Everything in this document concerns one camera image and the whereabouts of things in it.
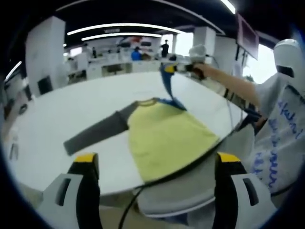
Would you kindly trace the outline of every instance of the white pillar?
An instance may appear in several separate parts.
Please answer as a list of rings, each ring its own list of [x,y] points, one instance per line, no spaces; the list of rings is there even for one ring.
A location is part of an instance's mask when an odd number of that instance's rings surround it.
[[[228,37],[217,37],[214,56],[219,63],[219,68],[227,74],[232,74],[236,63],[237,44],[236,39]],[[242,61],[241,49],[239,52],[239,63]]]
[[[193,46],[203,44],[206,54],[214,56],[216,31],[209,27],[196,27],[194,30]],[[212,58],[206,58],[207,63],[212,63]]]
[[[177,45],[177,34],[173,35],[173,45],[172,45],[172,53],[175,53]]]
[[[58,71],[63,64],[65,22],[50,17],[36,26],[26,40],[26,71],[33,95],[40,96],[38,81],[49,76],[53,90],[60,87]]]

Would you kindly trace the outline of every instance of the hand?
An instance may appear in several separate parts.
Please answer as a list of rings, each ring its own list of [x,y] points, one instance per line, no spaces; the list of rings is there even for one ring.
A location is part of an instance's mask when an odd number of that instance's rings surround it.
[[[205,77],[210,77],[215,79],[219,73],[219,70],[213,68],[212,66],[205,64],[205,63],[196,63],[193,67],[194,69],[199,69],[203,72]]]

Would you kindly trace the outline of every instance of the window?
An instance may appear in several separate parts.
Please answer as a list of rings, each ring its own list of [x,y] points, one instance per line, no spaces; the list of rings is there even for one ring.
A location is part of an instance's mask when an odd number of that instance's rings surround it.
[[[81,53],[82,53],[82,47],[78,47],[78,48],[70,50],[70,56],[71,57],[77,56],[78,54],[81,54]]]
[[[177,34],[175,53],[182,56],[189,56],[189,50],[193,47],[194,34],[192,32]]]
[[[248,56],[243,76],[252,76],[254,82],[264,83],[276,72],[273,50],[260,44],[258,47],[258,59],[255,60],[252,56]]]
[[[168,40],[167,44],[169,46],[168,51],[173,52],[173,35],[165,34],[161,37],[161,45],[165,44],[165,40]]]

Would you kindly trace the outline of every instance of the person in black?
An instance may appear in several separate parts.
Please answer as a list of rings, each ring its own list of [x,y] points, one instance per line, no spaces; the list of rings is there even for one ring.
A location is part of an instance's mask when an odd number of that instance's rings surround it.
[[[168,40],[165,40],[165,44],[161,45],[162,48],[162,52],[161,52],[161,56],[162,58],[166,58],[167,54],[168,54],[168,49],[169,49],[169,45],[167,44]]]
[[[92,56],[93,56],[93,58],[96,58],[96,57],[97,57],[97,55],[96,55],[96,50],[95,50],[94,47],[92,48]]]

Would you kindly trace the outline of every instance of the round table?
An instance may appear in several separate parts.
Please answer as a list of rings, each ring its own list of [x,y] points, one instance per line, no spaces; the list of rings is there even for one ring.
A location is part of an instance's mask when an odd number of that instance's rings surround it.
[[[241,110],[213,91],[176,74],[173,94],[189,113],[210,130],[225,138],[241,121]],[[136,100],[169,98],[158,72],[131,73],[95,79],[47,93],[28,103],[17,118],[19,157],[9,161],[17,180],[44,191],[60,174],[66,173],[75,157],[84,152],[99,154],[101,195],[120,193],[143,185],[132,155],[127,132],[68,156],[63,142]],[[12,142],[9,140],[6,149]]]

